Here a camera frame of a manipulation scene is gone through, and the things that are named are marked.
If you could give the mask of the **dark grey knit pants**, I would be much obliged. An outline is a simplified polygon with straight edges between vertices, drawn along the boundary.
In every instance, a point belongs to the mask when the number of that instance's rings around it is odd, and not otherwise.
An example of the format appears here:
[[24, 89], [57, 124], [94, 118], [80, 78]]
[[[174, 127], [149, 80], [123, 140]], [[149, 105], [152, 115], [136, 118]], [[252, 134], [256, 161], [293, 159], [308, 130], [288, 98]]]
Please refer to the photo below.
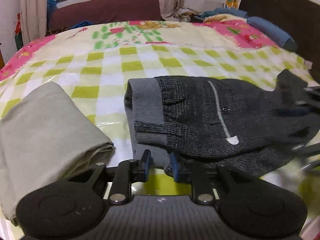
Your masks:
[[124, 107], [134, 158], [150, 150], [168, 175], [174, 152], [202, 168], [225, 164], [260, 177], [289, 163], [292, 149], [308, 143], [303, 129], [319, 125], [317, 114], [300, 115], [282, 89], [237, 79], [129, 79]]

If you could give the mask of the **blue rolled pillow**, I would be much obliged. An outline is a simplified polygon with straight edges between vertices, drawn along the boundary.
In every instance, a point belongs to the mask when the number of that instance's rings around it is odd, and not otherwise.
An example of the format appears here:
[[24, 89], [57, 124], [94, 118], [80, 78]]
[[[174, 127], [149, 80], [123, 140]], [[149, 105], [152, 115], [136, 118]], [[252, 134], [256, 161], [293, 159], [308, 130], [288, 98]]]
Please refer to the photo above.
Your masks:
[[291, 52], [297, 51], [298, 45], [293, 37], [272, 22], [260, 17], [251, 16], [247, 19], [247, 23], [260, 30], [281, 48]]

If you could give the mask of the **dark wooden headboard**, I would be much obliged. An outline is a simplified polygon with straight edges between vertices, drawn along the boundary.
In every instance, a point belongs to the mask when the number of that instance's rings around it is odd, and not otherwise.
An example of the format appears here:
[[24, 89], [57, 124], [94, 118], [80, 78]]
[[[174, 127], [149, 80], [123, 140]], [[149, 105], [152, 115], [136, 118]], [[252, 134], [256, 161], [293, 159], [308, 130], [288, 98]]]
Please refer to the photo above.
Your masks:
[[295, 40], [297, 54], [312, 62], [309, 70], [319, 82], [319, 5], [309, 0], [241, 0], [239, 9], [277, 25]]

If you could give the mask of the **folded beige cloth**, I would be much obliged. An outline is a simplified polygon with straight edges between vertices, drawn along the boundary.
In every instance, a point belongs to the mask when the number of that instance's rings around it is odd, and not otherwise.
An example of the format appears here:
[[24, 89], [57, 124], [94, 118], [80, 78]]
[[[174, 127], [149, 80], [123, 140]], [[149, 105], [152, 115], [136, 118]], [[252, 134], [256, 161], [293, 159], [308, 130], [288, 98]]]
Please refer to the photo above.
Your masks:
[[113, 142], [54, 82], [30, 92], [1, 118], [1, 210], [16, 216], [28, 193], [105, 159]]

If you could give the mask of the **green checkered bed sheet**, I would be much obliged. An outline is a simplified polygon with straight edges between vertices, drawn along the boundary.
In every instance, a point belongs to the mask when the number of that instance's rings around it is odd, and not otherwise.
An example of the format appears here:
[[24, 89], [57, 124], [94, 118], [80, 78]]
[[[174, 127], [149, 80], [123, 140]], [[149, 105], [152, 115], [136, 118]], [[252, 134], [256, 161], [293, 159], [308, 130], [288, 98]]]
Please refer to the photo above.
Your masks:
[[237, 42], [211, 25], [126, 21], [92, 25], [30, 42], [1, 69], [1, 115], [47, 82], [58, 83], [82, 113], [114, 143], [109, 165], [131, 157], [124, 94], [131, 78], [205, 76], [248, 81], [273, 90], [284, 69], [316, 84], [305, 56], [272, 46], [240, 20]]

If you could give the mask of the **blue clothes pile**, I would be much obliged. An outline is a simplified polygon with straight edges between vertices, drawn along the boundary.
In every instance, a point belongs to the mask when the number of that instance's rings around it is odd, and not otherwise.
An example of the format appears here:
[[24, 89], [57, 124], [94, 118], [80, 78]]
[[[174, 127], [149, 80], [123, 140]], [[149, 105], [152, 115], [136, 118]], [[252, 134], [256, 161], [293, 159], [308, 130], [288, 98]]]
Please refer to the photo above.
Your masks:
[[243, 10], [235, 8], [216, 8], [213, 11], [205, 11], [201, 14], [200, 18], [205, 19], [209, 16], [215, 16], [217, 14], [230, 14], [237, 17], [248, 18], [248, 13]]

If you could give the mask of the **maroon window bench cushion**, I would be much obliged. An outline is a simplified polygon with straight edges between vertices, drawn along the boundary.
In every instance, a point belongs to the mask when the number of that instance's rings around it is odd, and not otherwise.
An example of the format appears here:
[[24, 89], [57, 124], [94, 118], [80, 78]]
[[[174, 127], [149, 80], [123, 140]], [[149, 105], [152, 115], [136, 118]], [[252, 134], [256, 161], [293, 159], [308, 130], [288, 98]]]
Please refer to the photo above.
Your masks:
[[90, 0], [56, 9], [49, 29], [71, 29], [85, 21], [102, 24], [161, 19], [158, 0]]

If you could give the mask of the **beige left curtain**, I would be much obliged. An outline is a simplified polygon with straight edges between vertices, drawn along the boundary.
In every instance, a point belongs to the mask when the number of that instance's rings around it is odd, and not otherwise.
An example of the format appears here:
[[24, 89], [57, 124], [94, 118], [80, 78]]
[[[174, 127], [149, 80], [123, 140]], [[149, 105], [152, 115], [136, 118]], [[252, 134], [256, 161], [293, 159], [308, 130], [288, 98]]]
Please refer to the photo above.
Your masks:
[[45, 37], [47, 0], [20, 0], [21, 30], [24, 45]]

